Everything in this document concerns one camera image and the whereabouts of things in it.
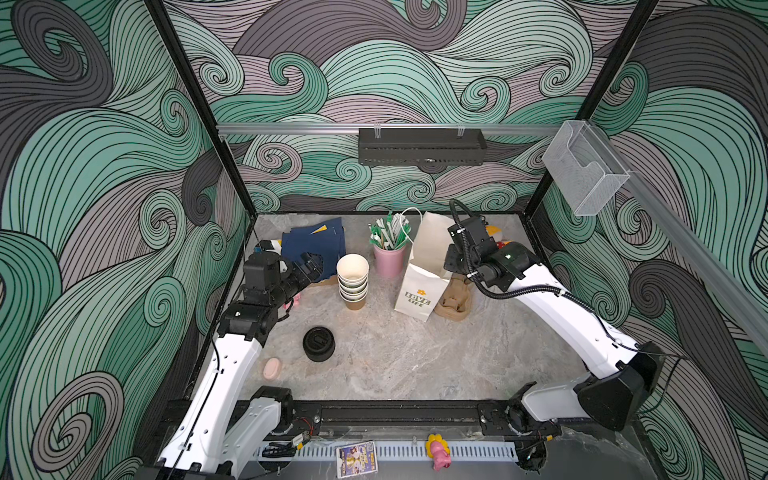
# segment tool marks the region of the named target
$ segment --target wave pattern wallpaper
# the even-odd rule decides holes
[[[130,478],[246,225],[141,0],[0,2],[0,464]]]
[[[768,311],[768,5],[701,3],[648,22],[595,120]],[[768,361],[710,287],[629,191],[596,217],[574,217],[554,187],[544,206],[557,275],[615,326],[695,361],[668,383],[667,362],[667,395],[641,415],[670,478],[763,480]]]
[[[660,10],[694,5],[679,0]],[[632,1],[166,0],[219,122],[558,124]],[[260,211],[520,211],[548,139],[488,138],[478,167],[364,167],[357,138],[233,135]]]

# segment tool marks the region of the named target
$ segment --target pink soap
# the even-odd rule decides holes
[[[280,359],[273,357],[266,361],[264,366],[264,378],[267,380],[274,380],[280,376],[280,370],[283,364],[280,363]]]

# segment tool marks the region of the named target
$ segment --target card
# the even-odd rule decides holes
[[[336,449],[337,478],[356,477],[378,470],[379,463],[374,442],[356,443]]]

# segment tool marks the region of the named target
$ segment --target black round object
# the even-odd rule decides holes
[[[301,342],[307,358],[313,362],[325,362],[336,350],[333,334],[324,326],[315,326],[304,335]]]

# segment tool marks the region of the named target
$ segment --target black metal box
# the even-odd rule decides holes
[[[479,128],[361,128],[362,165],[482,165],[488,146]]]

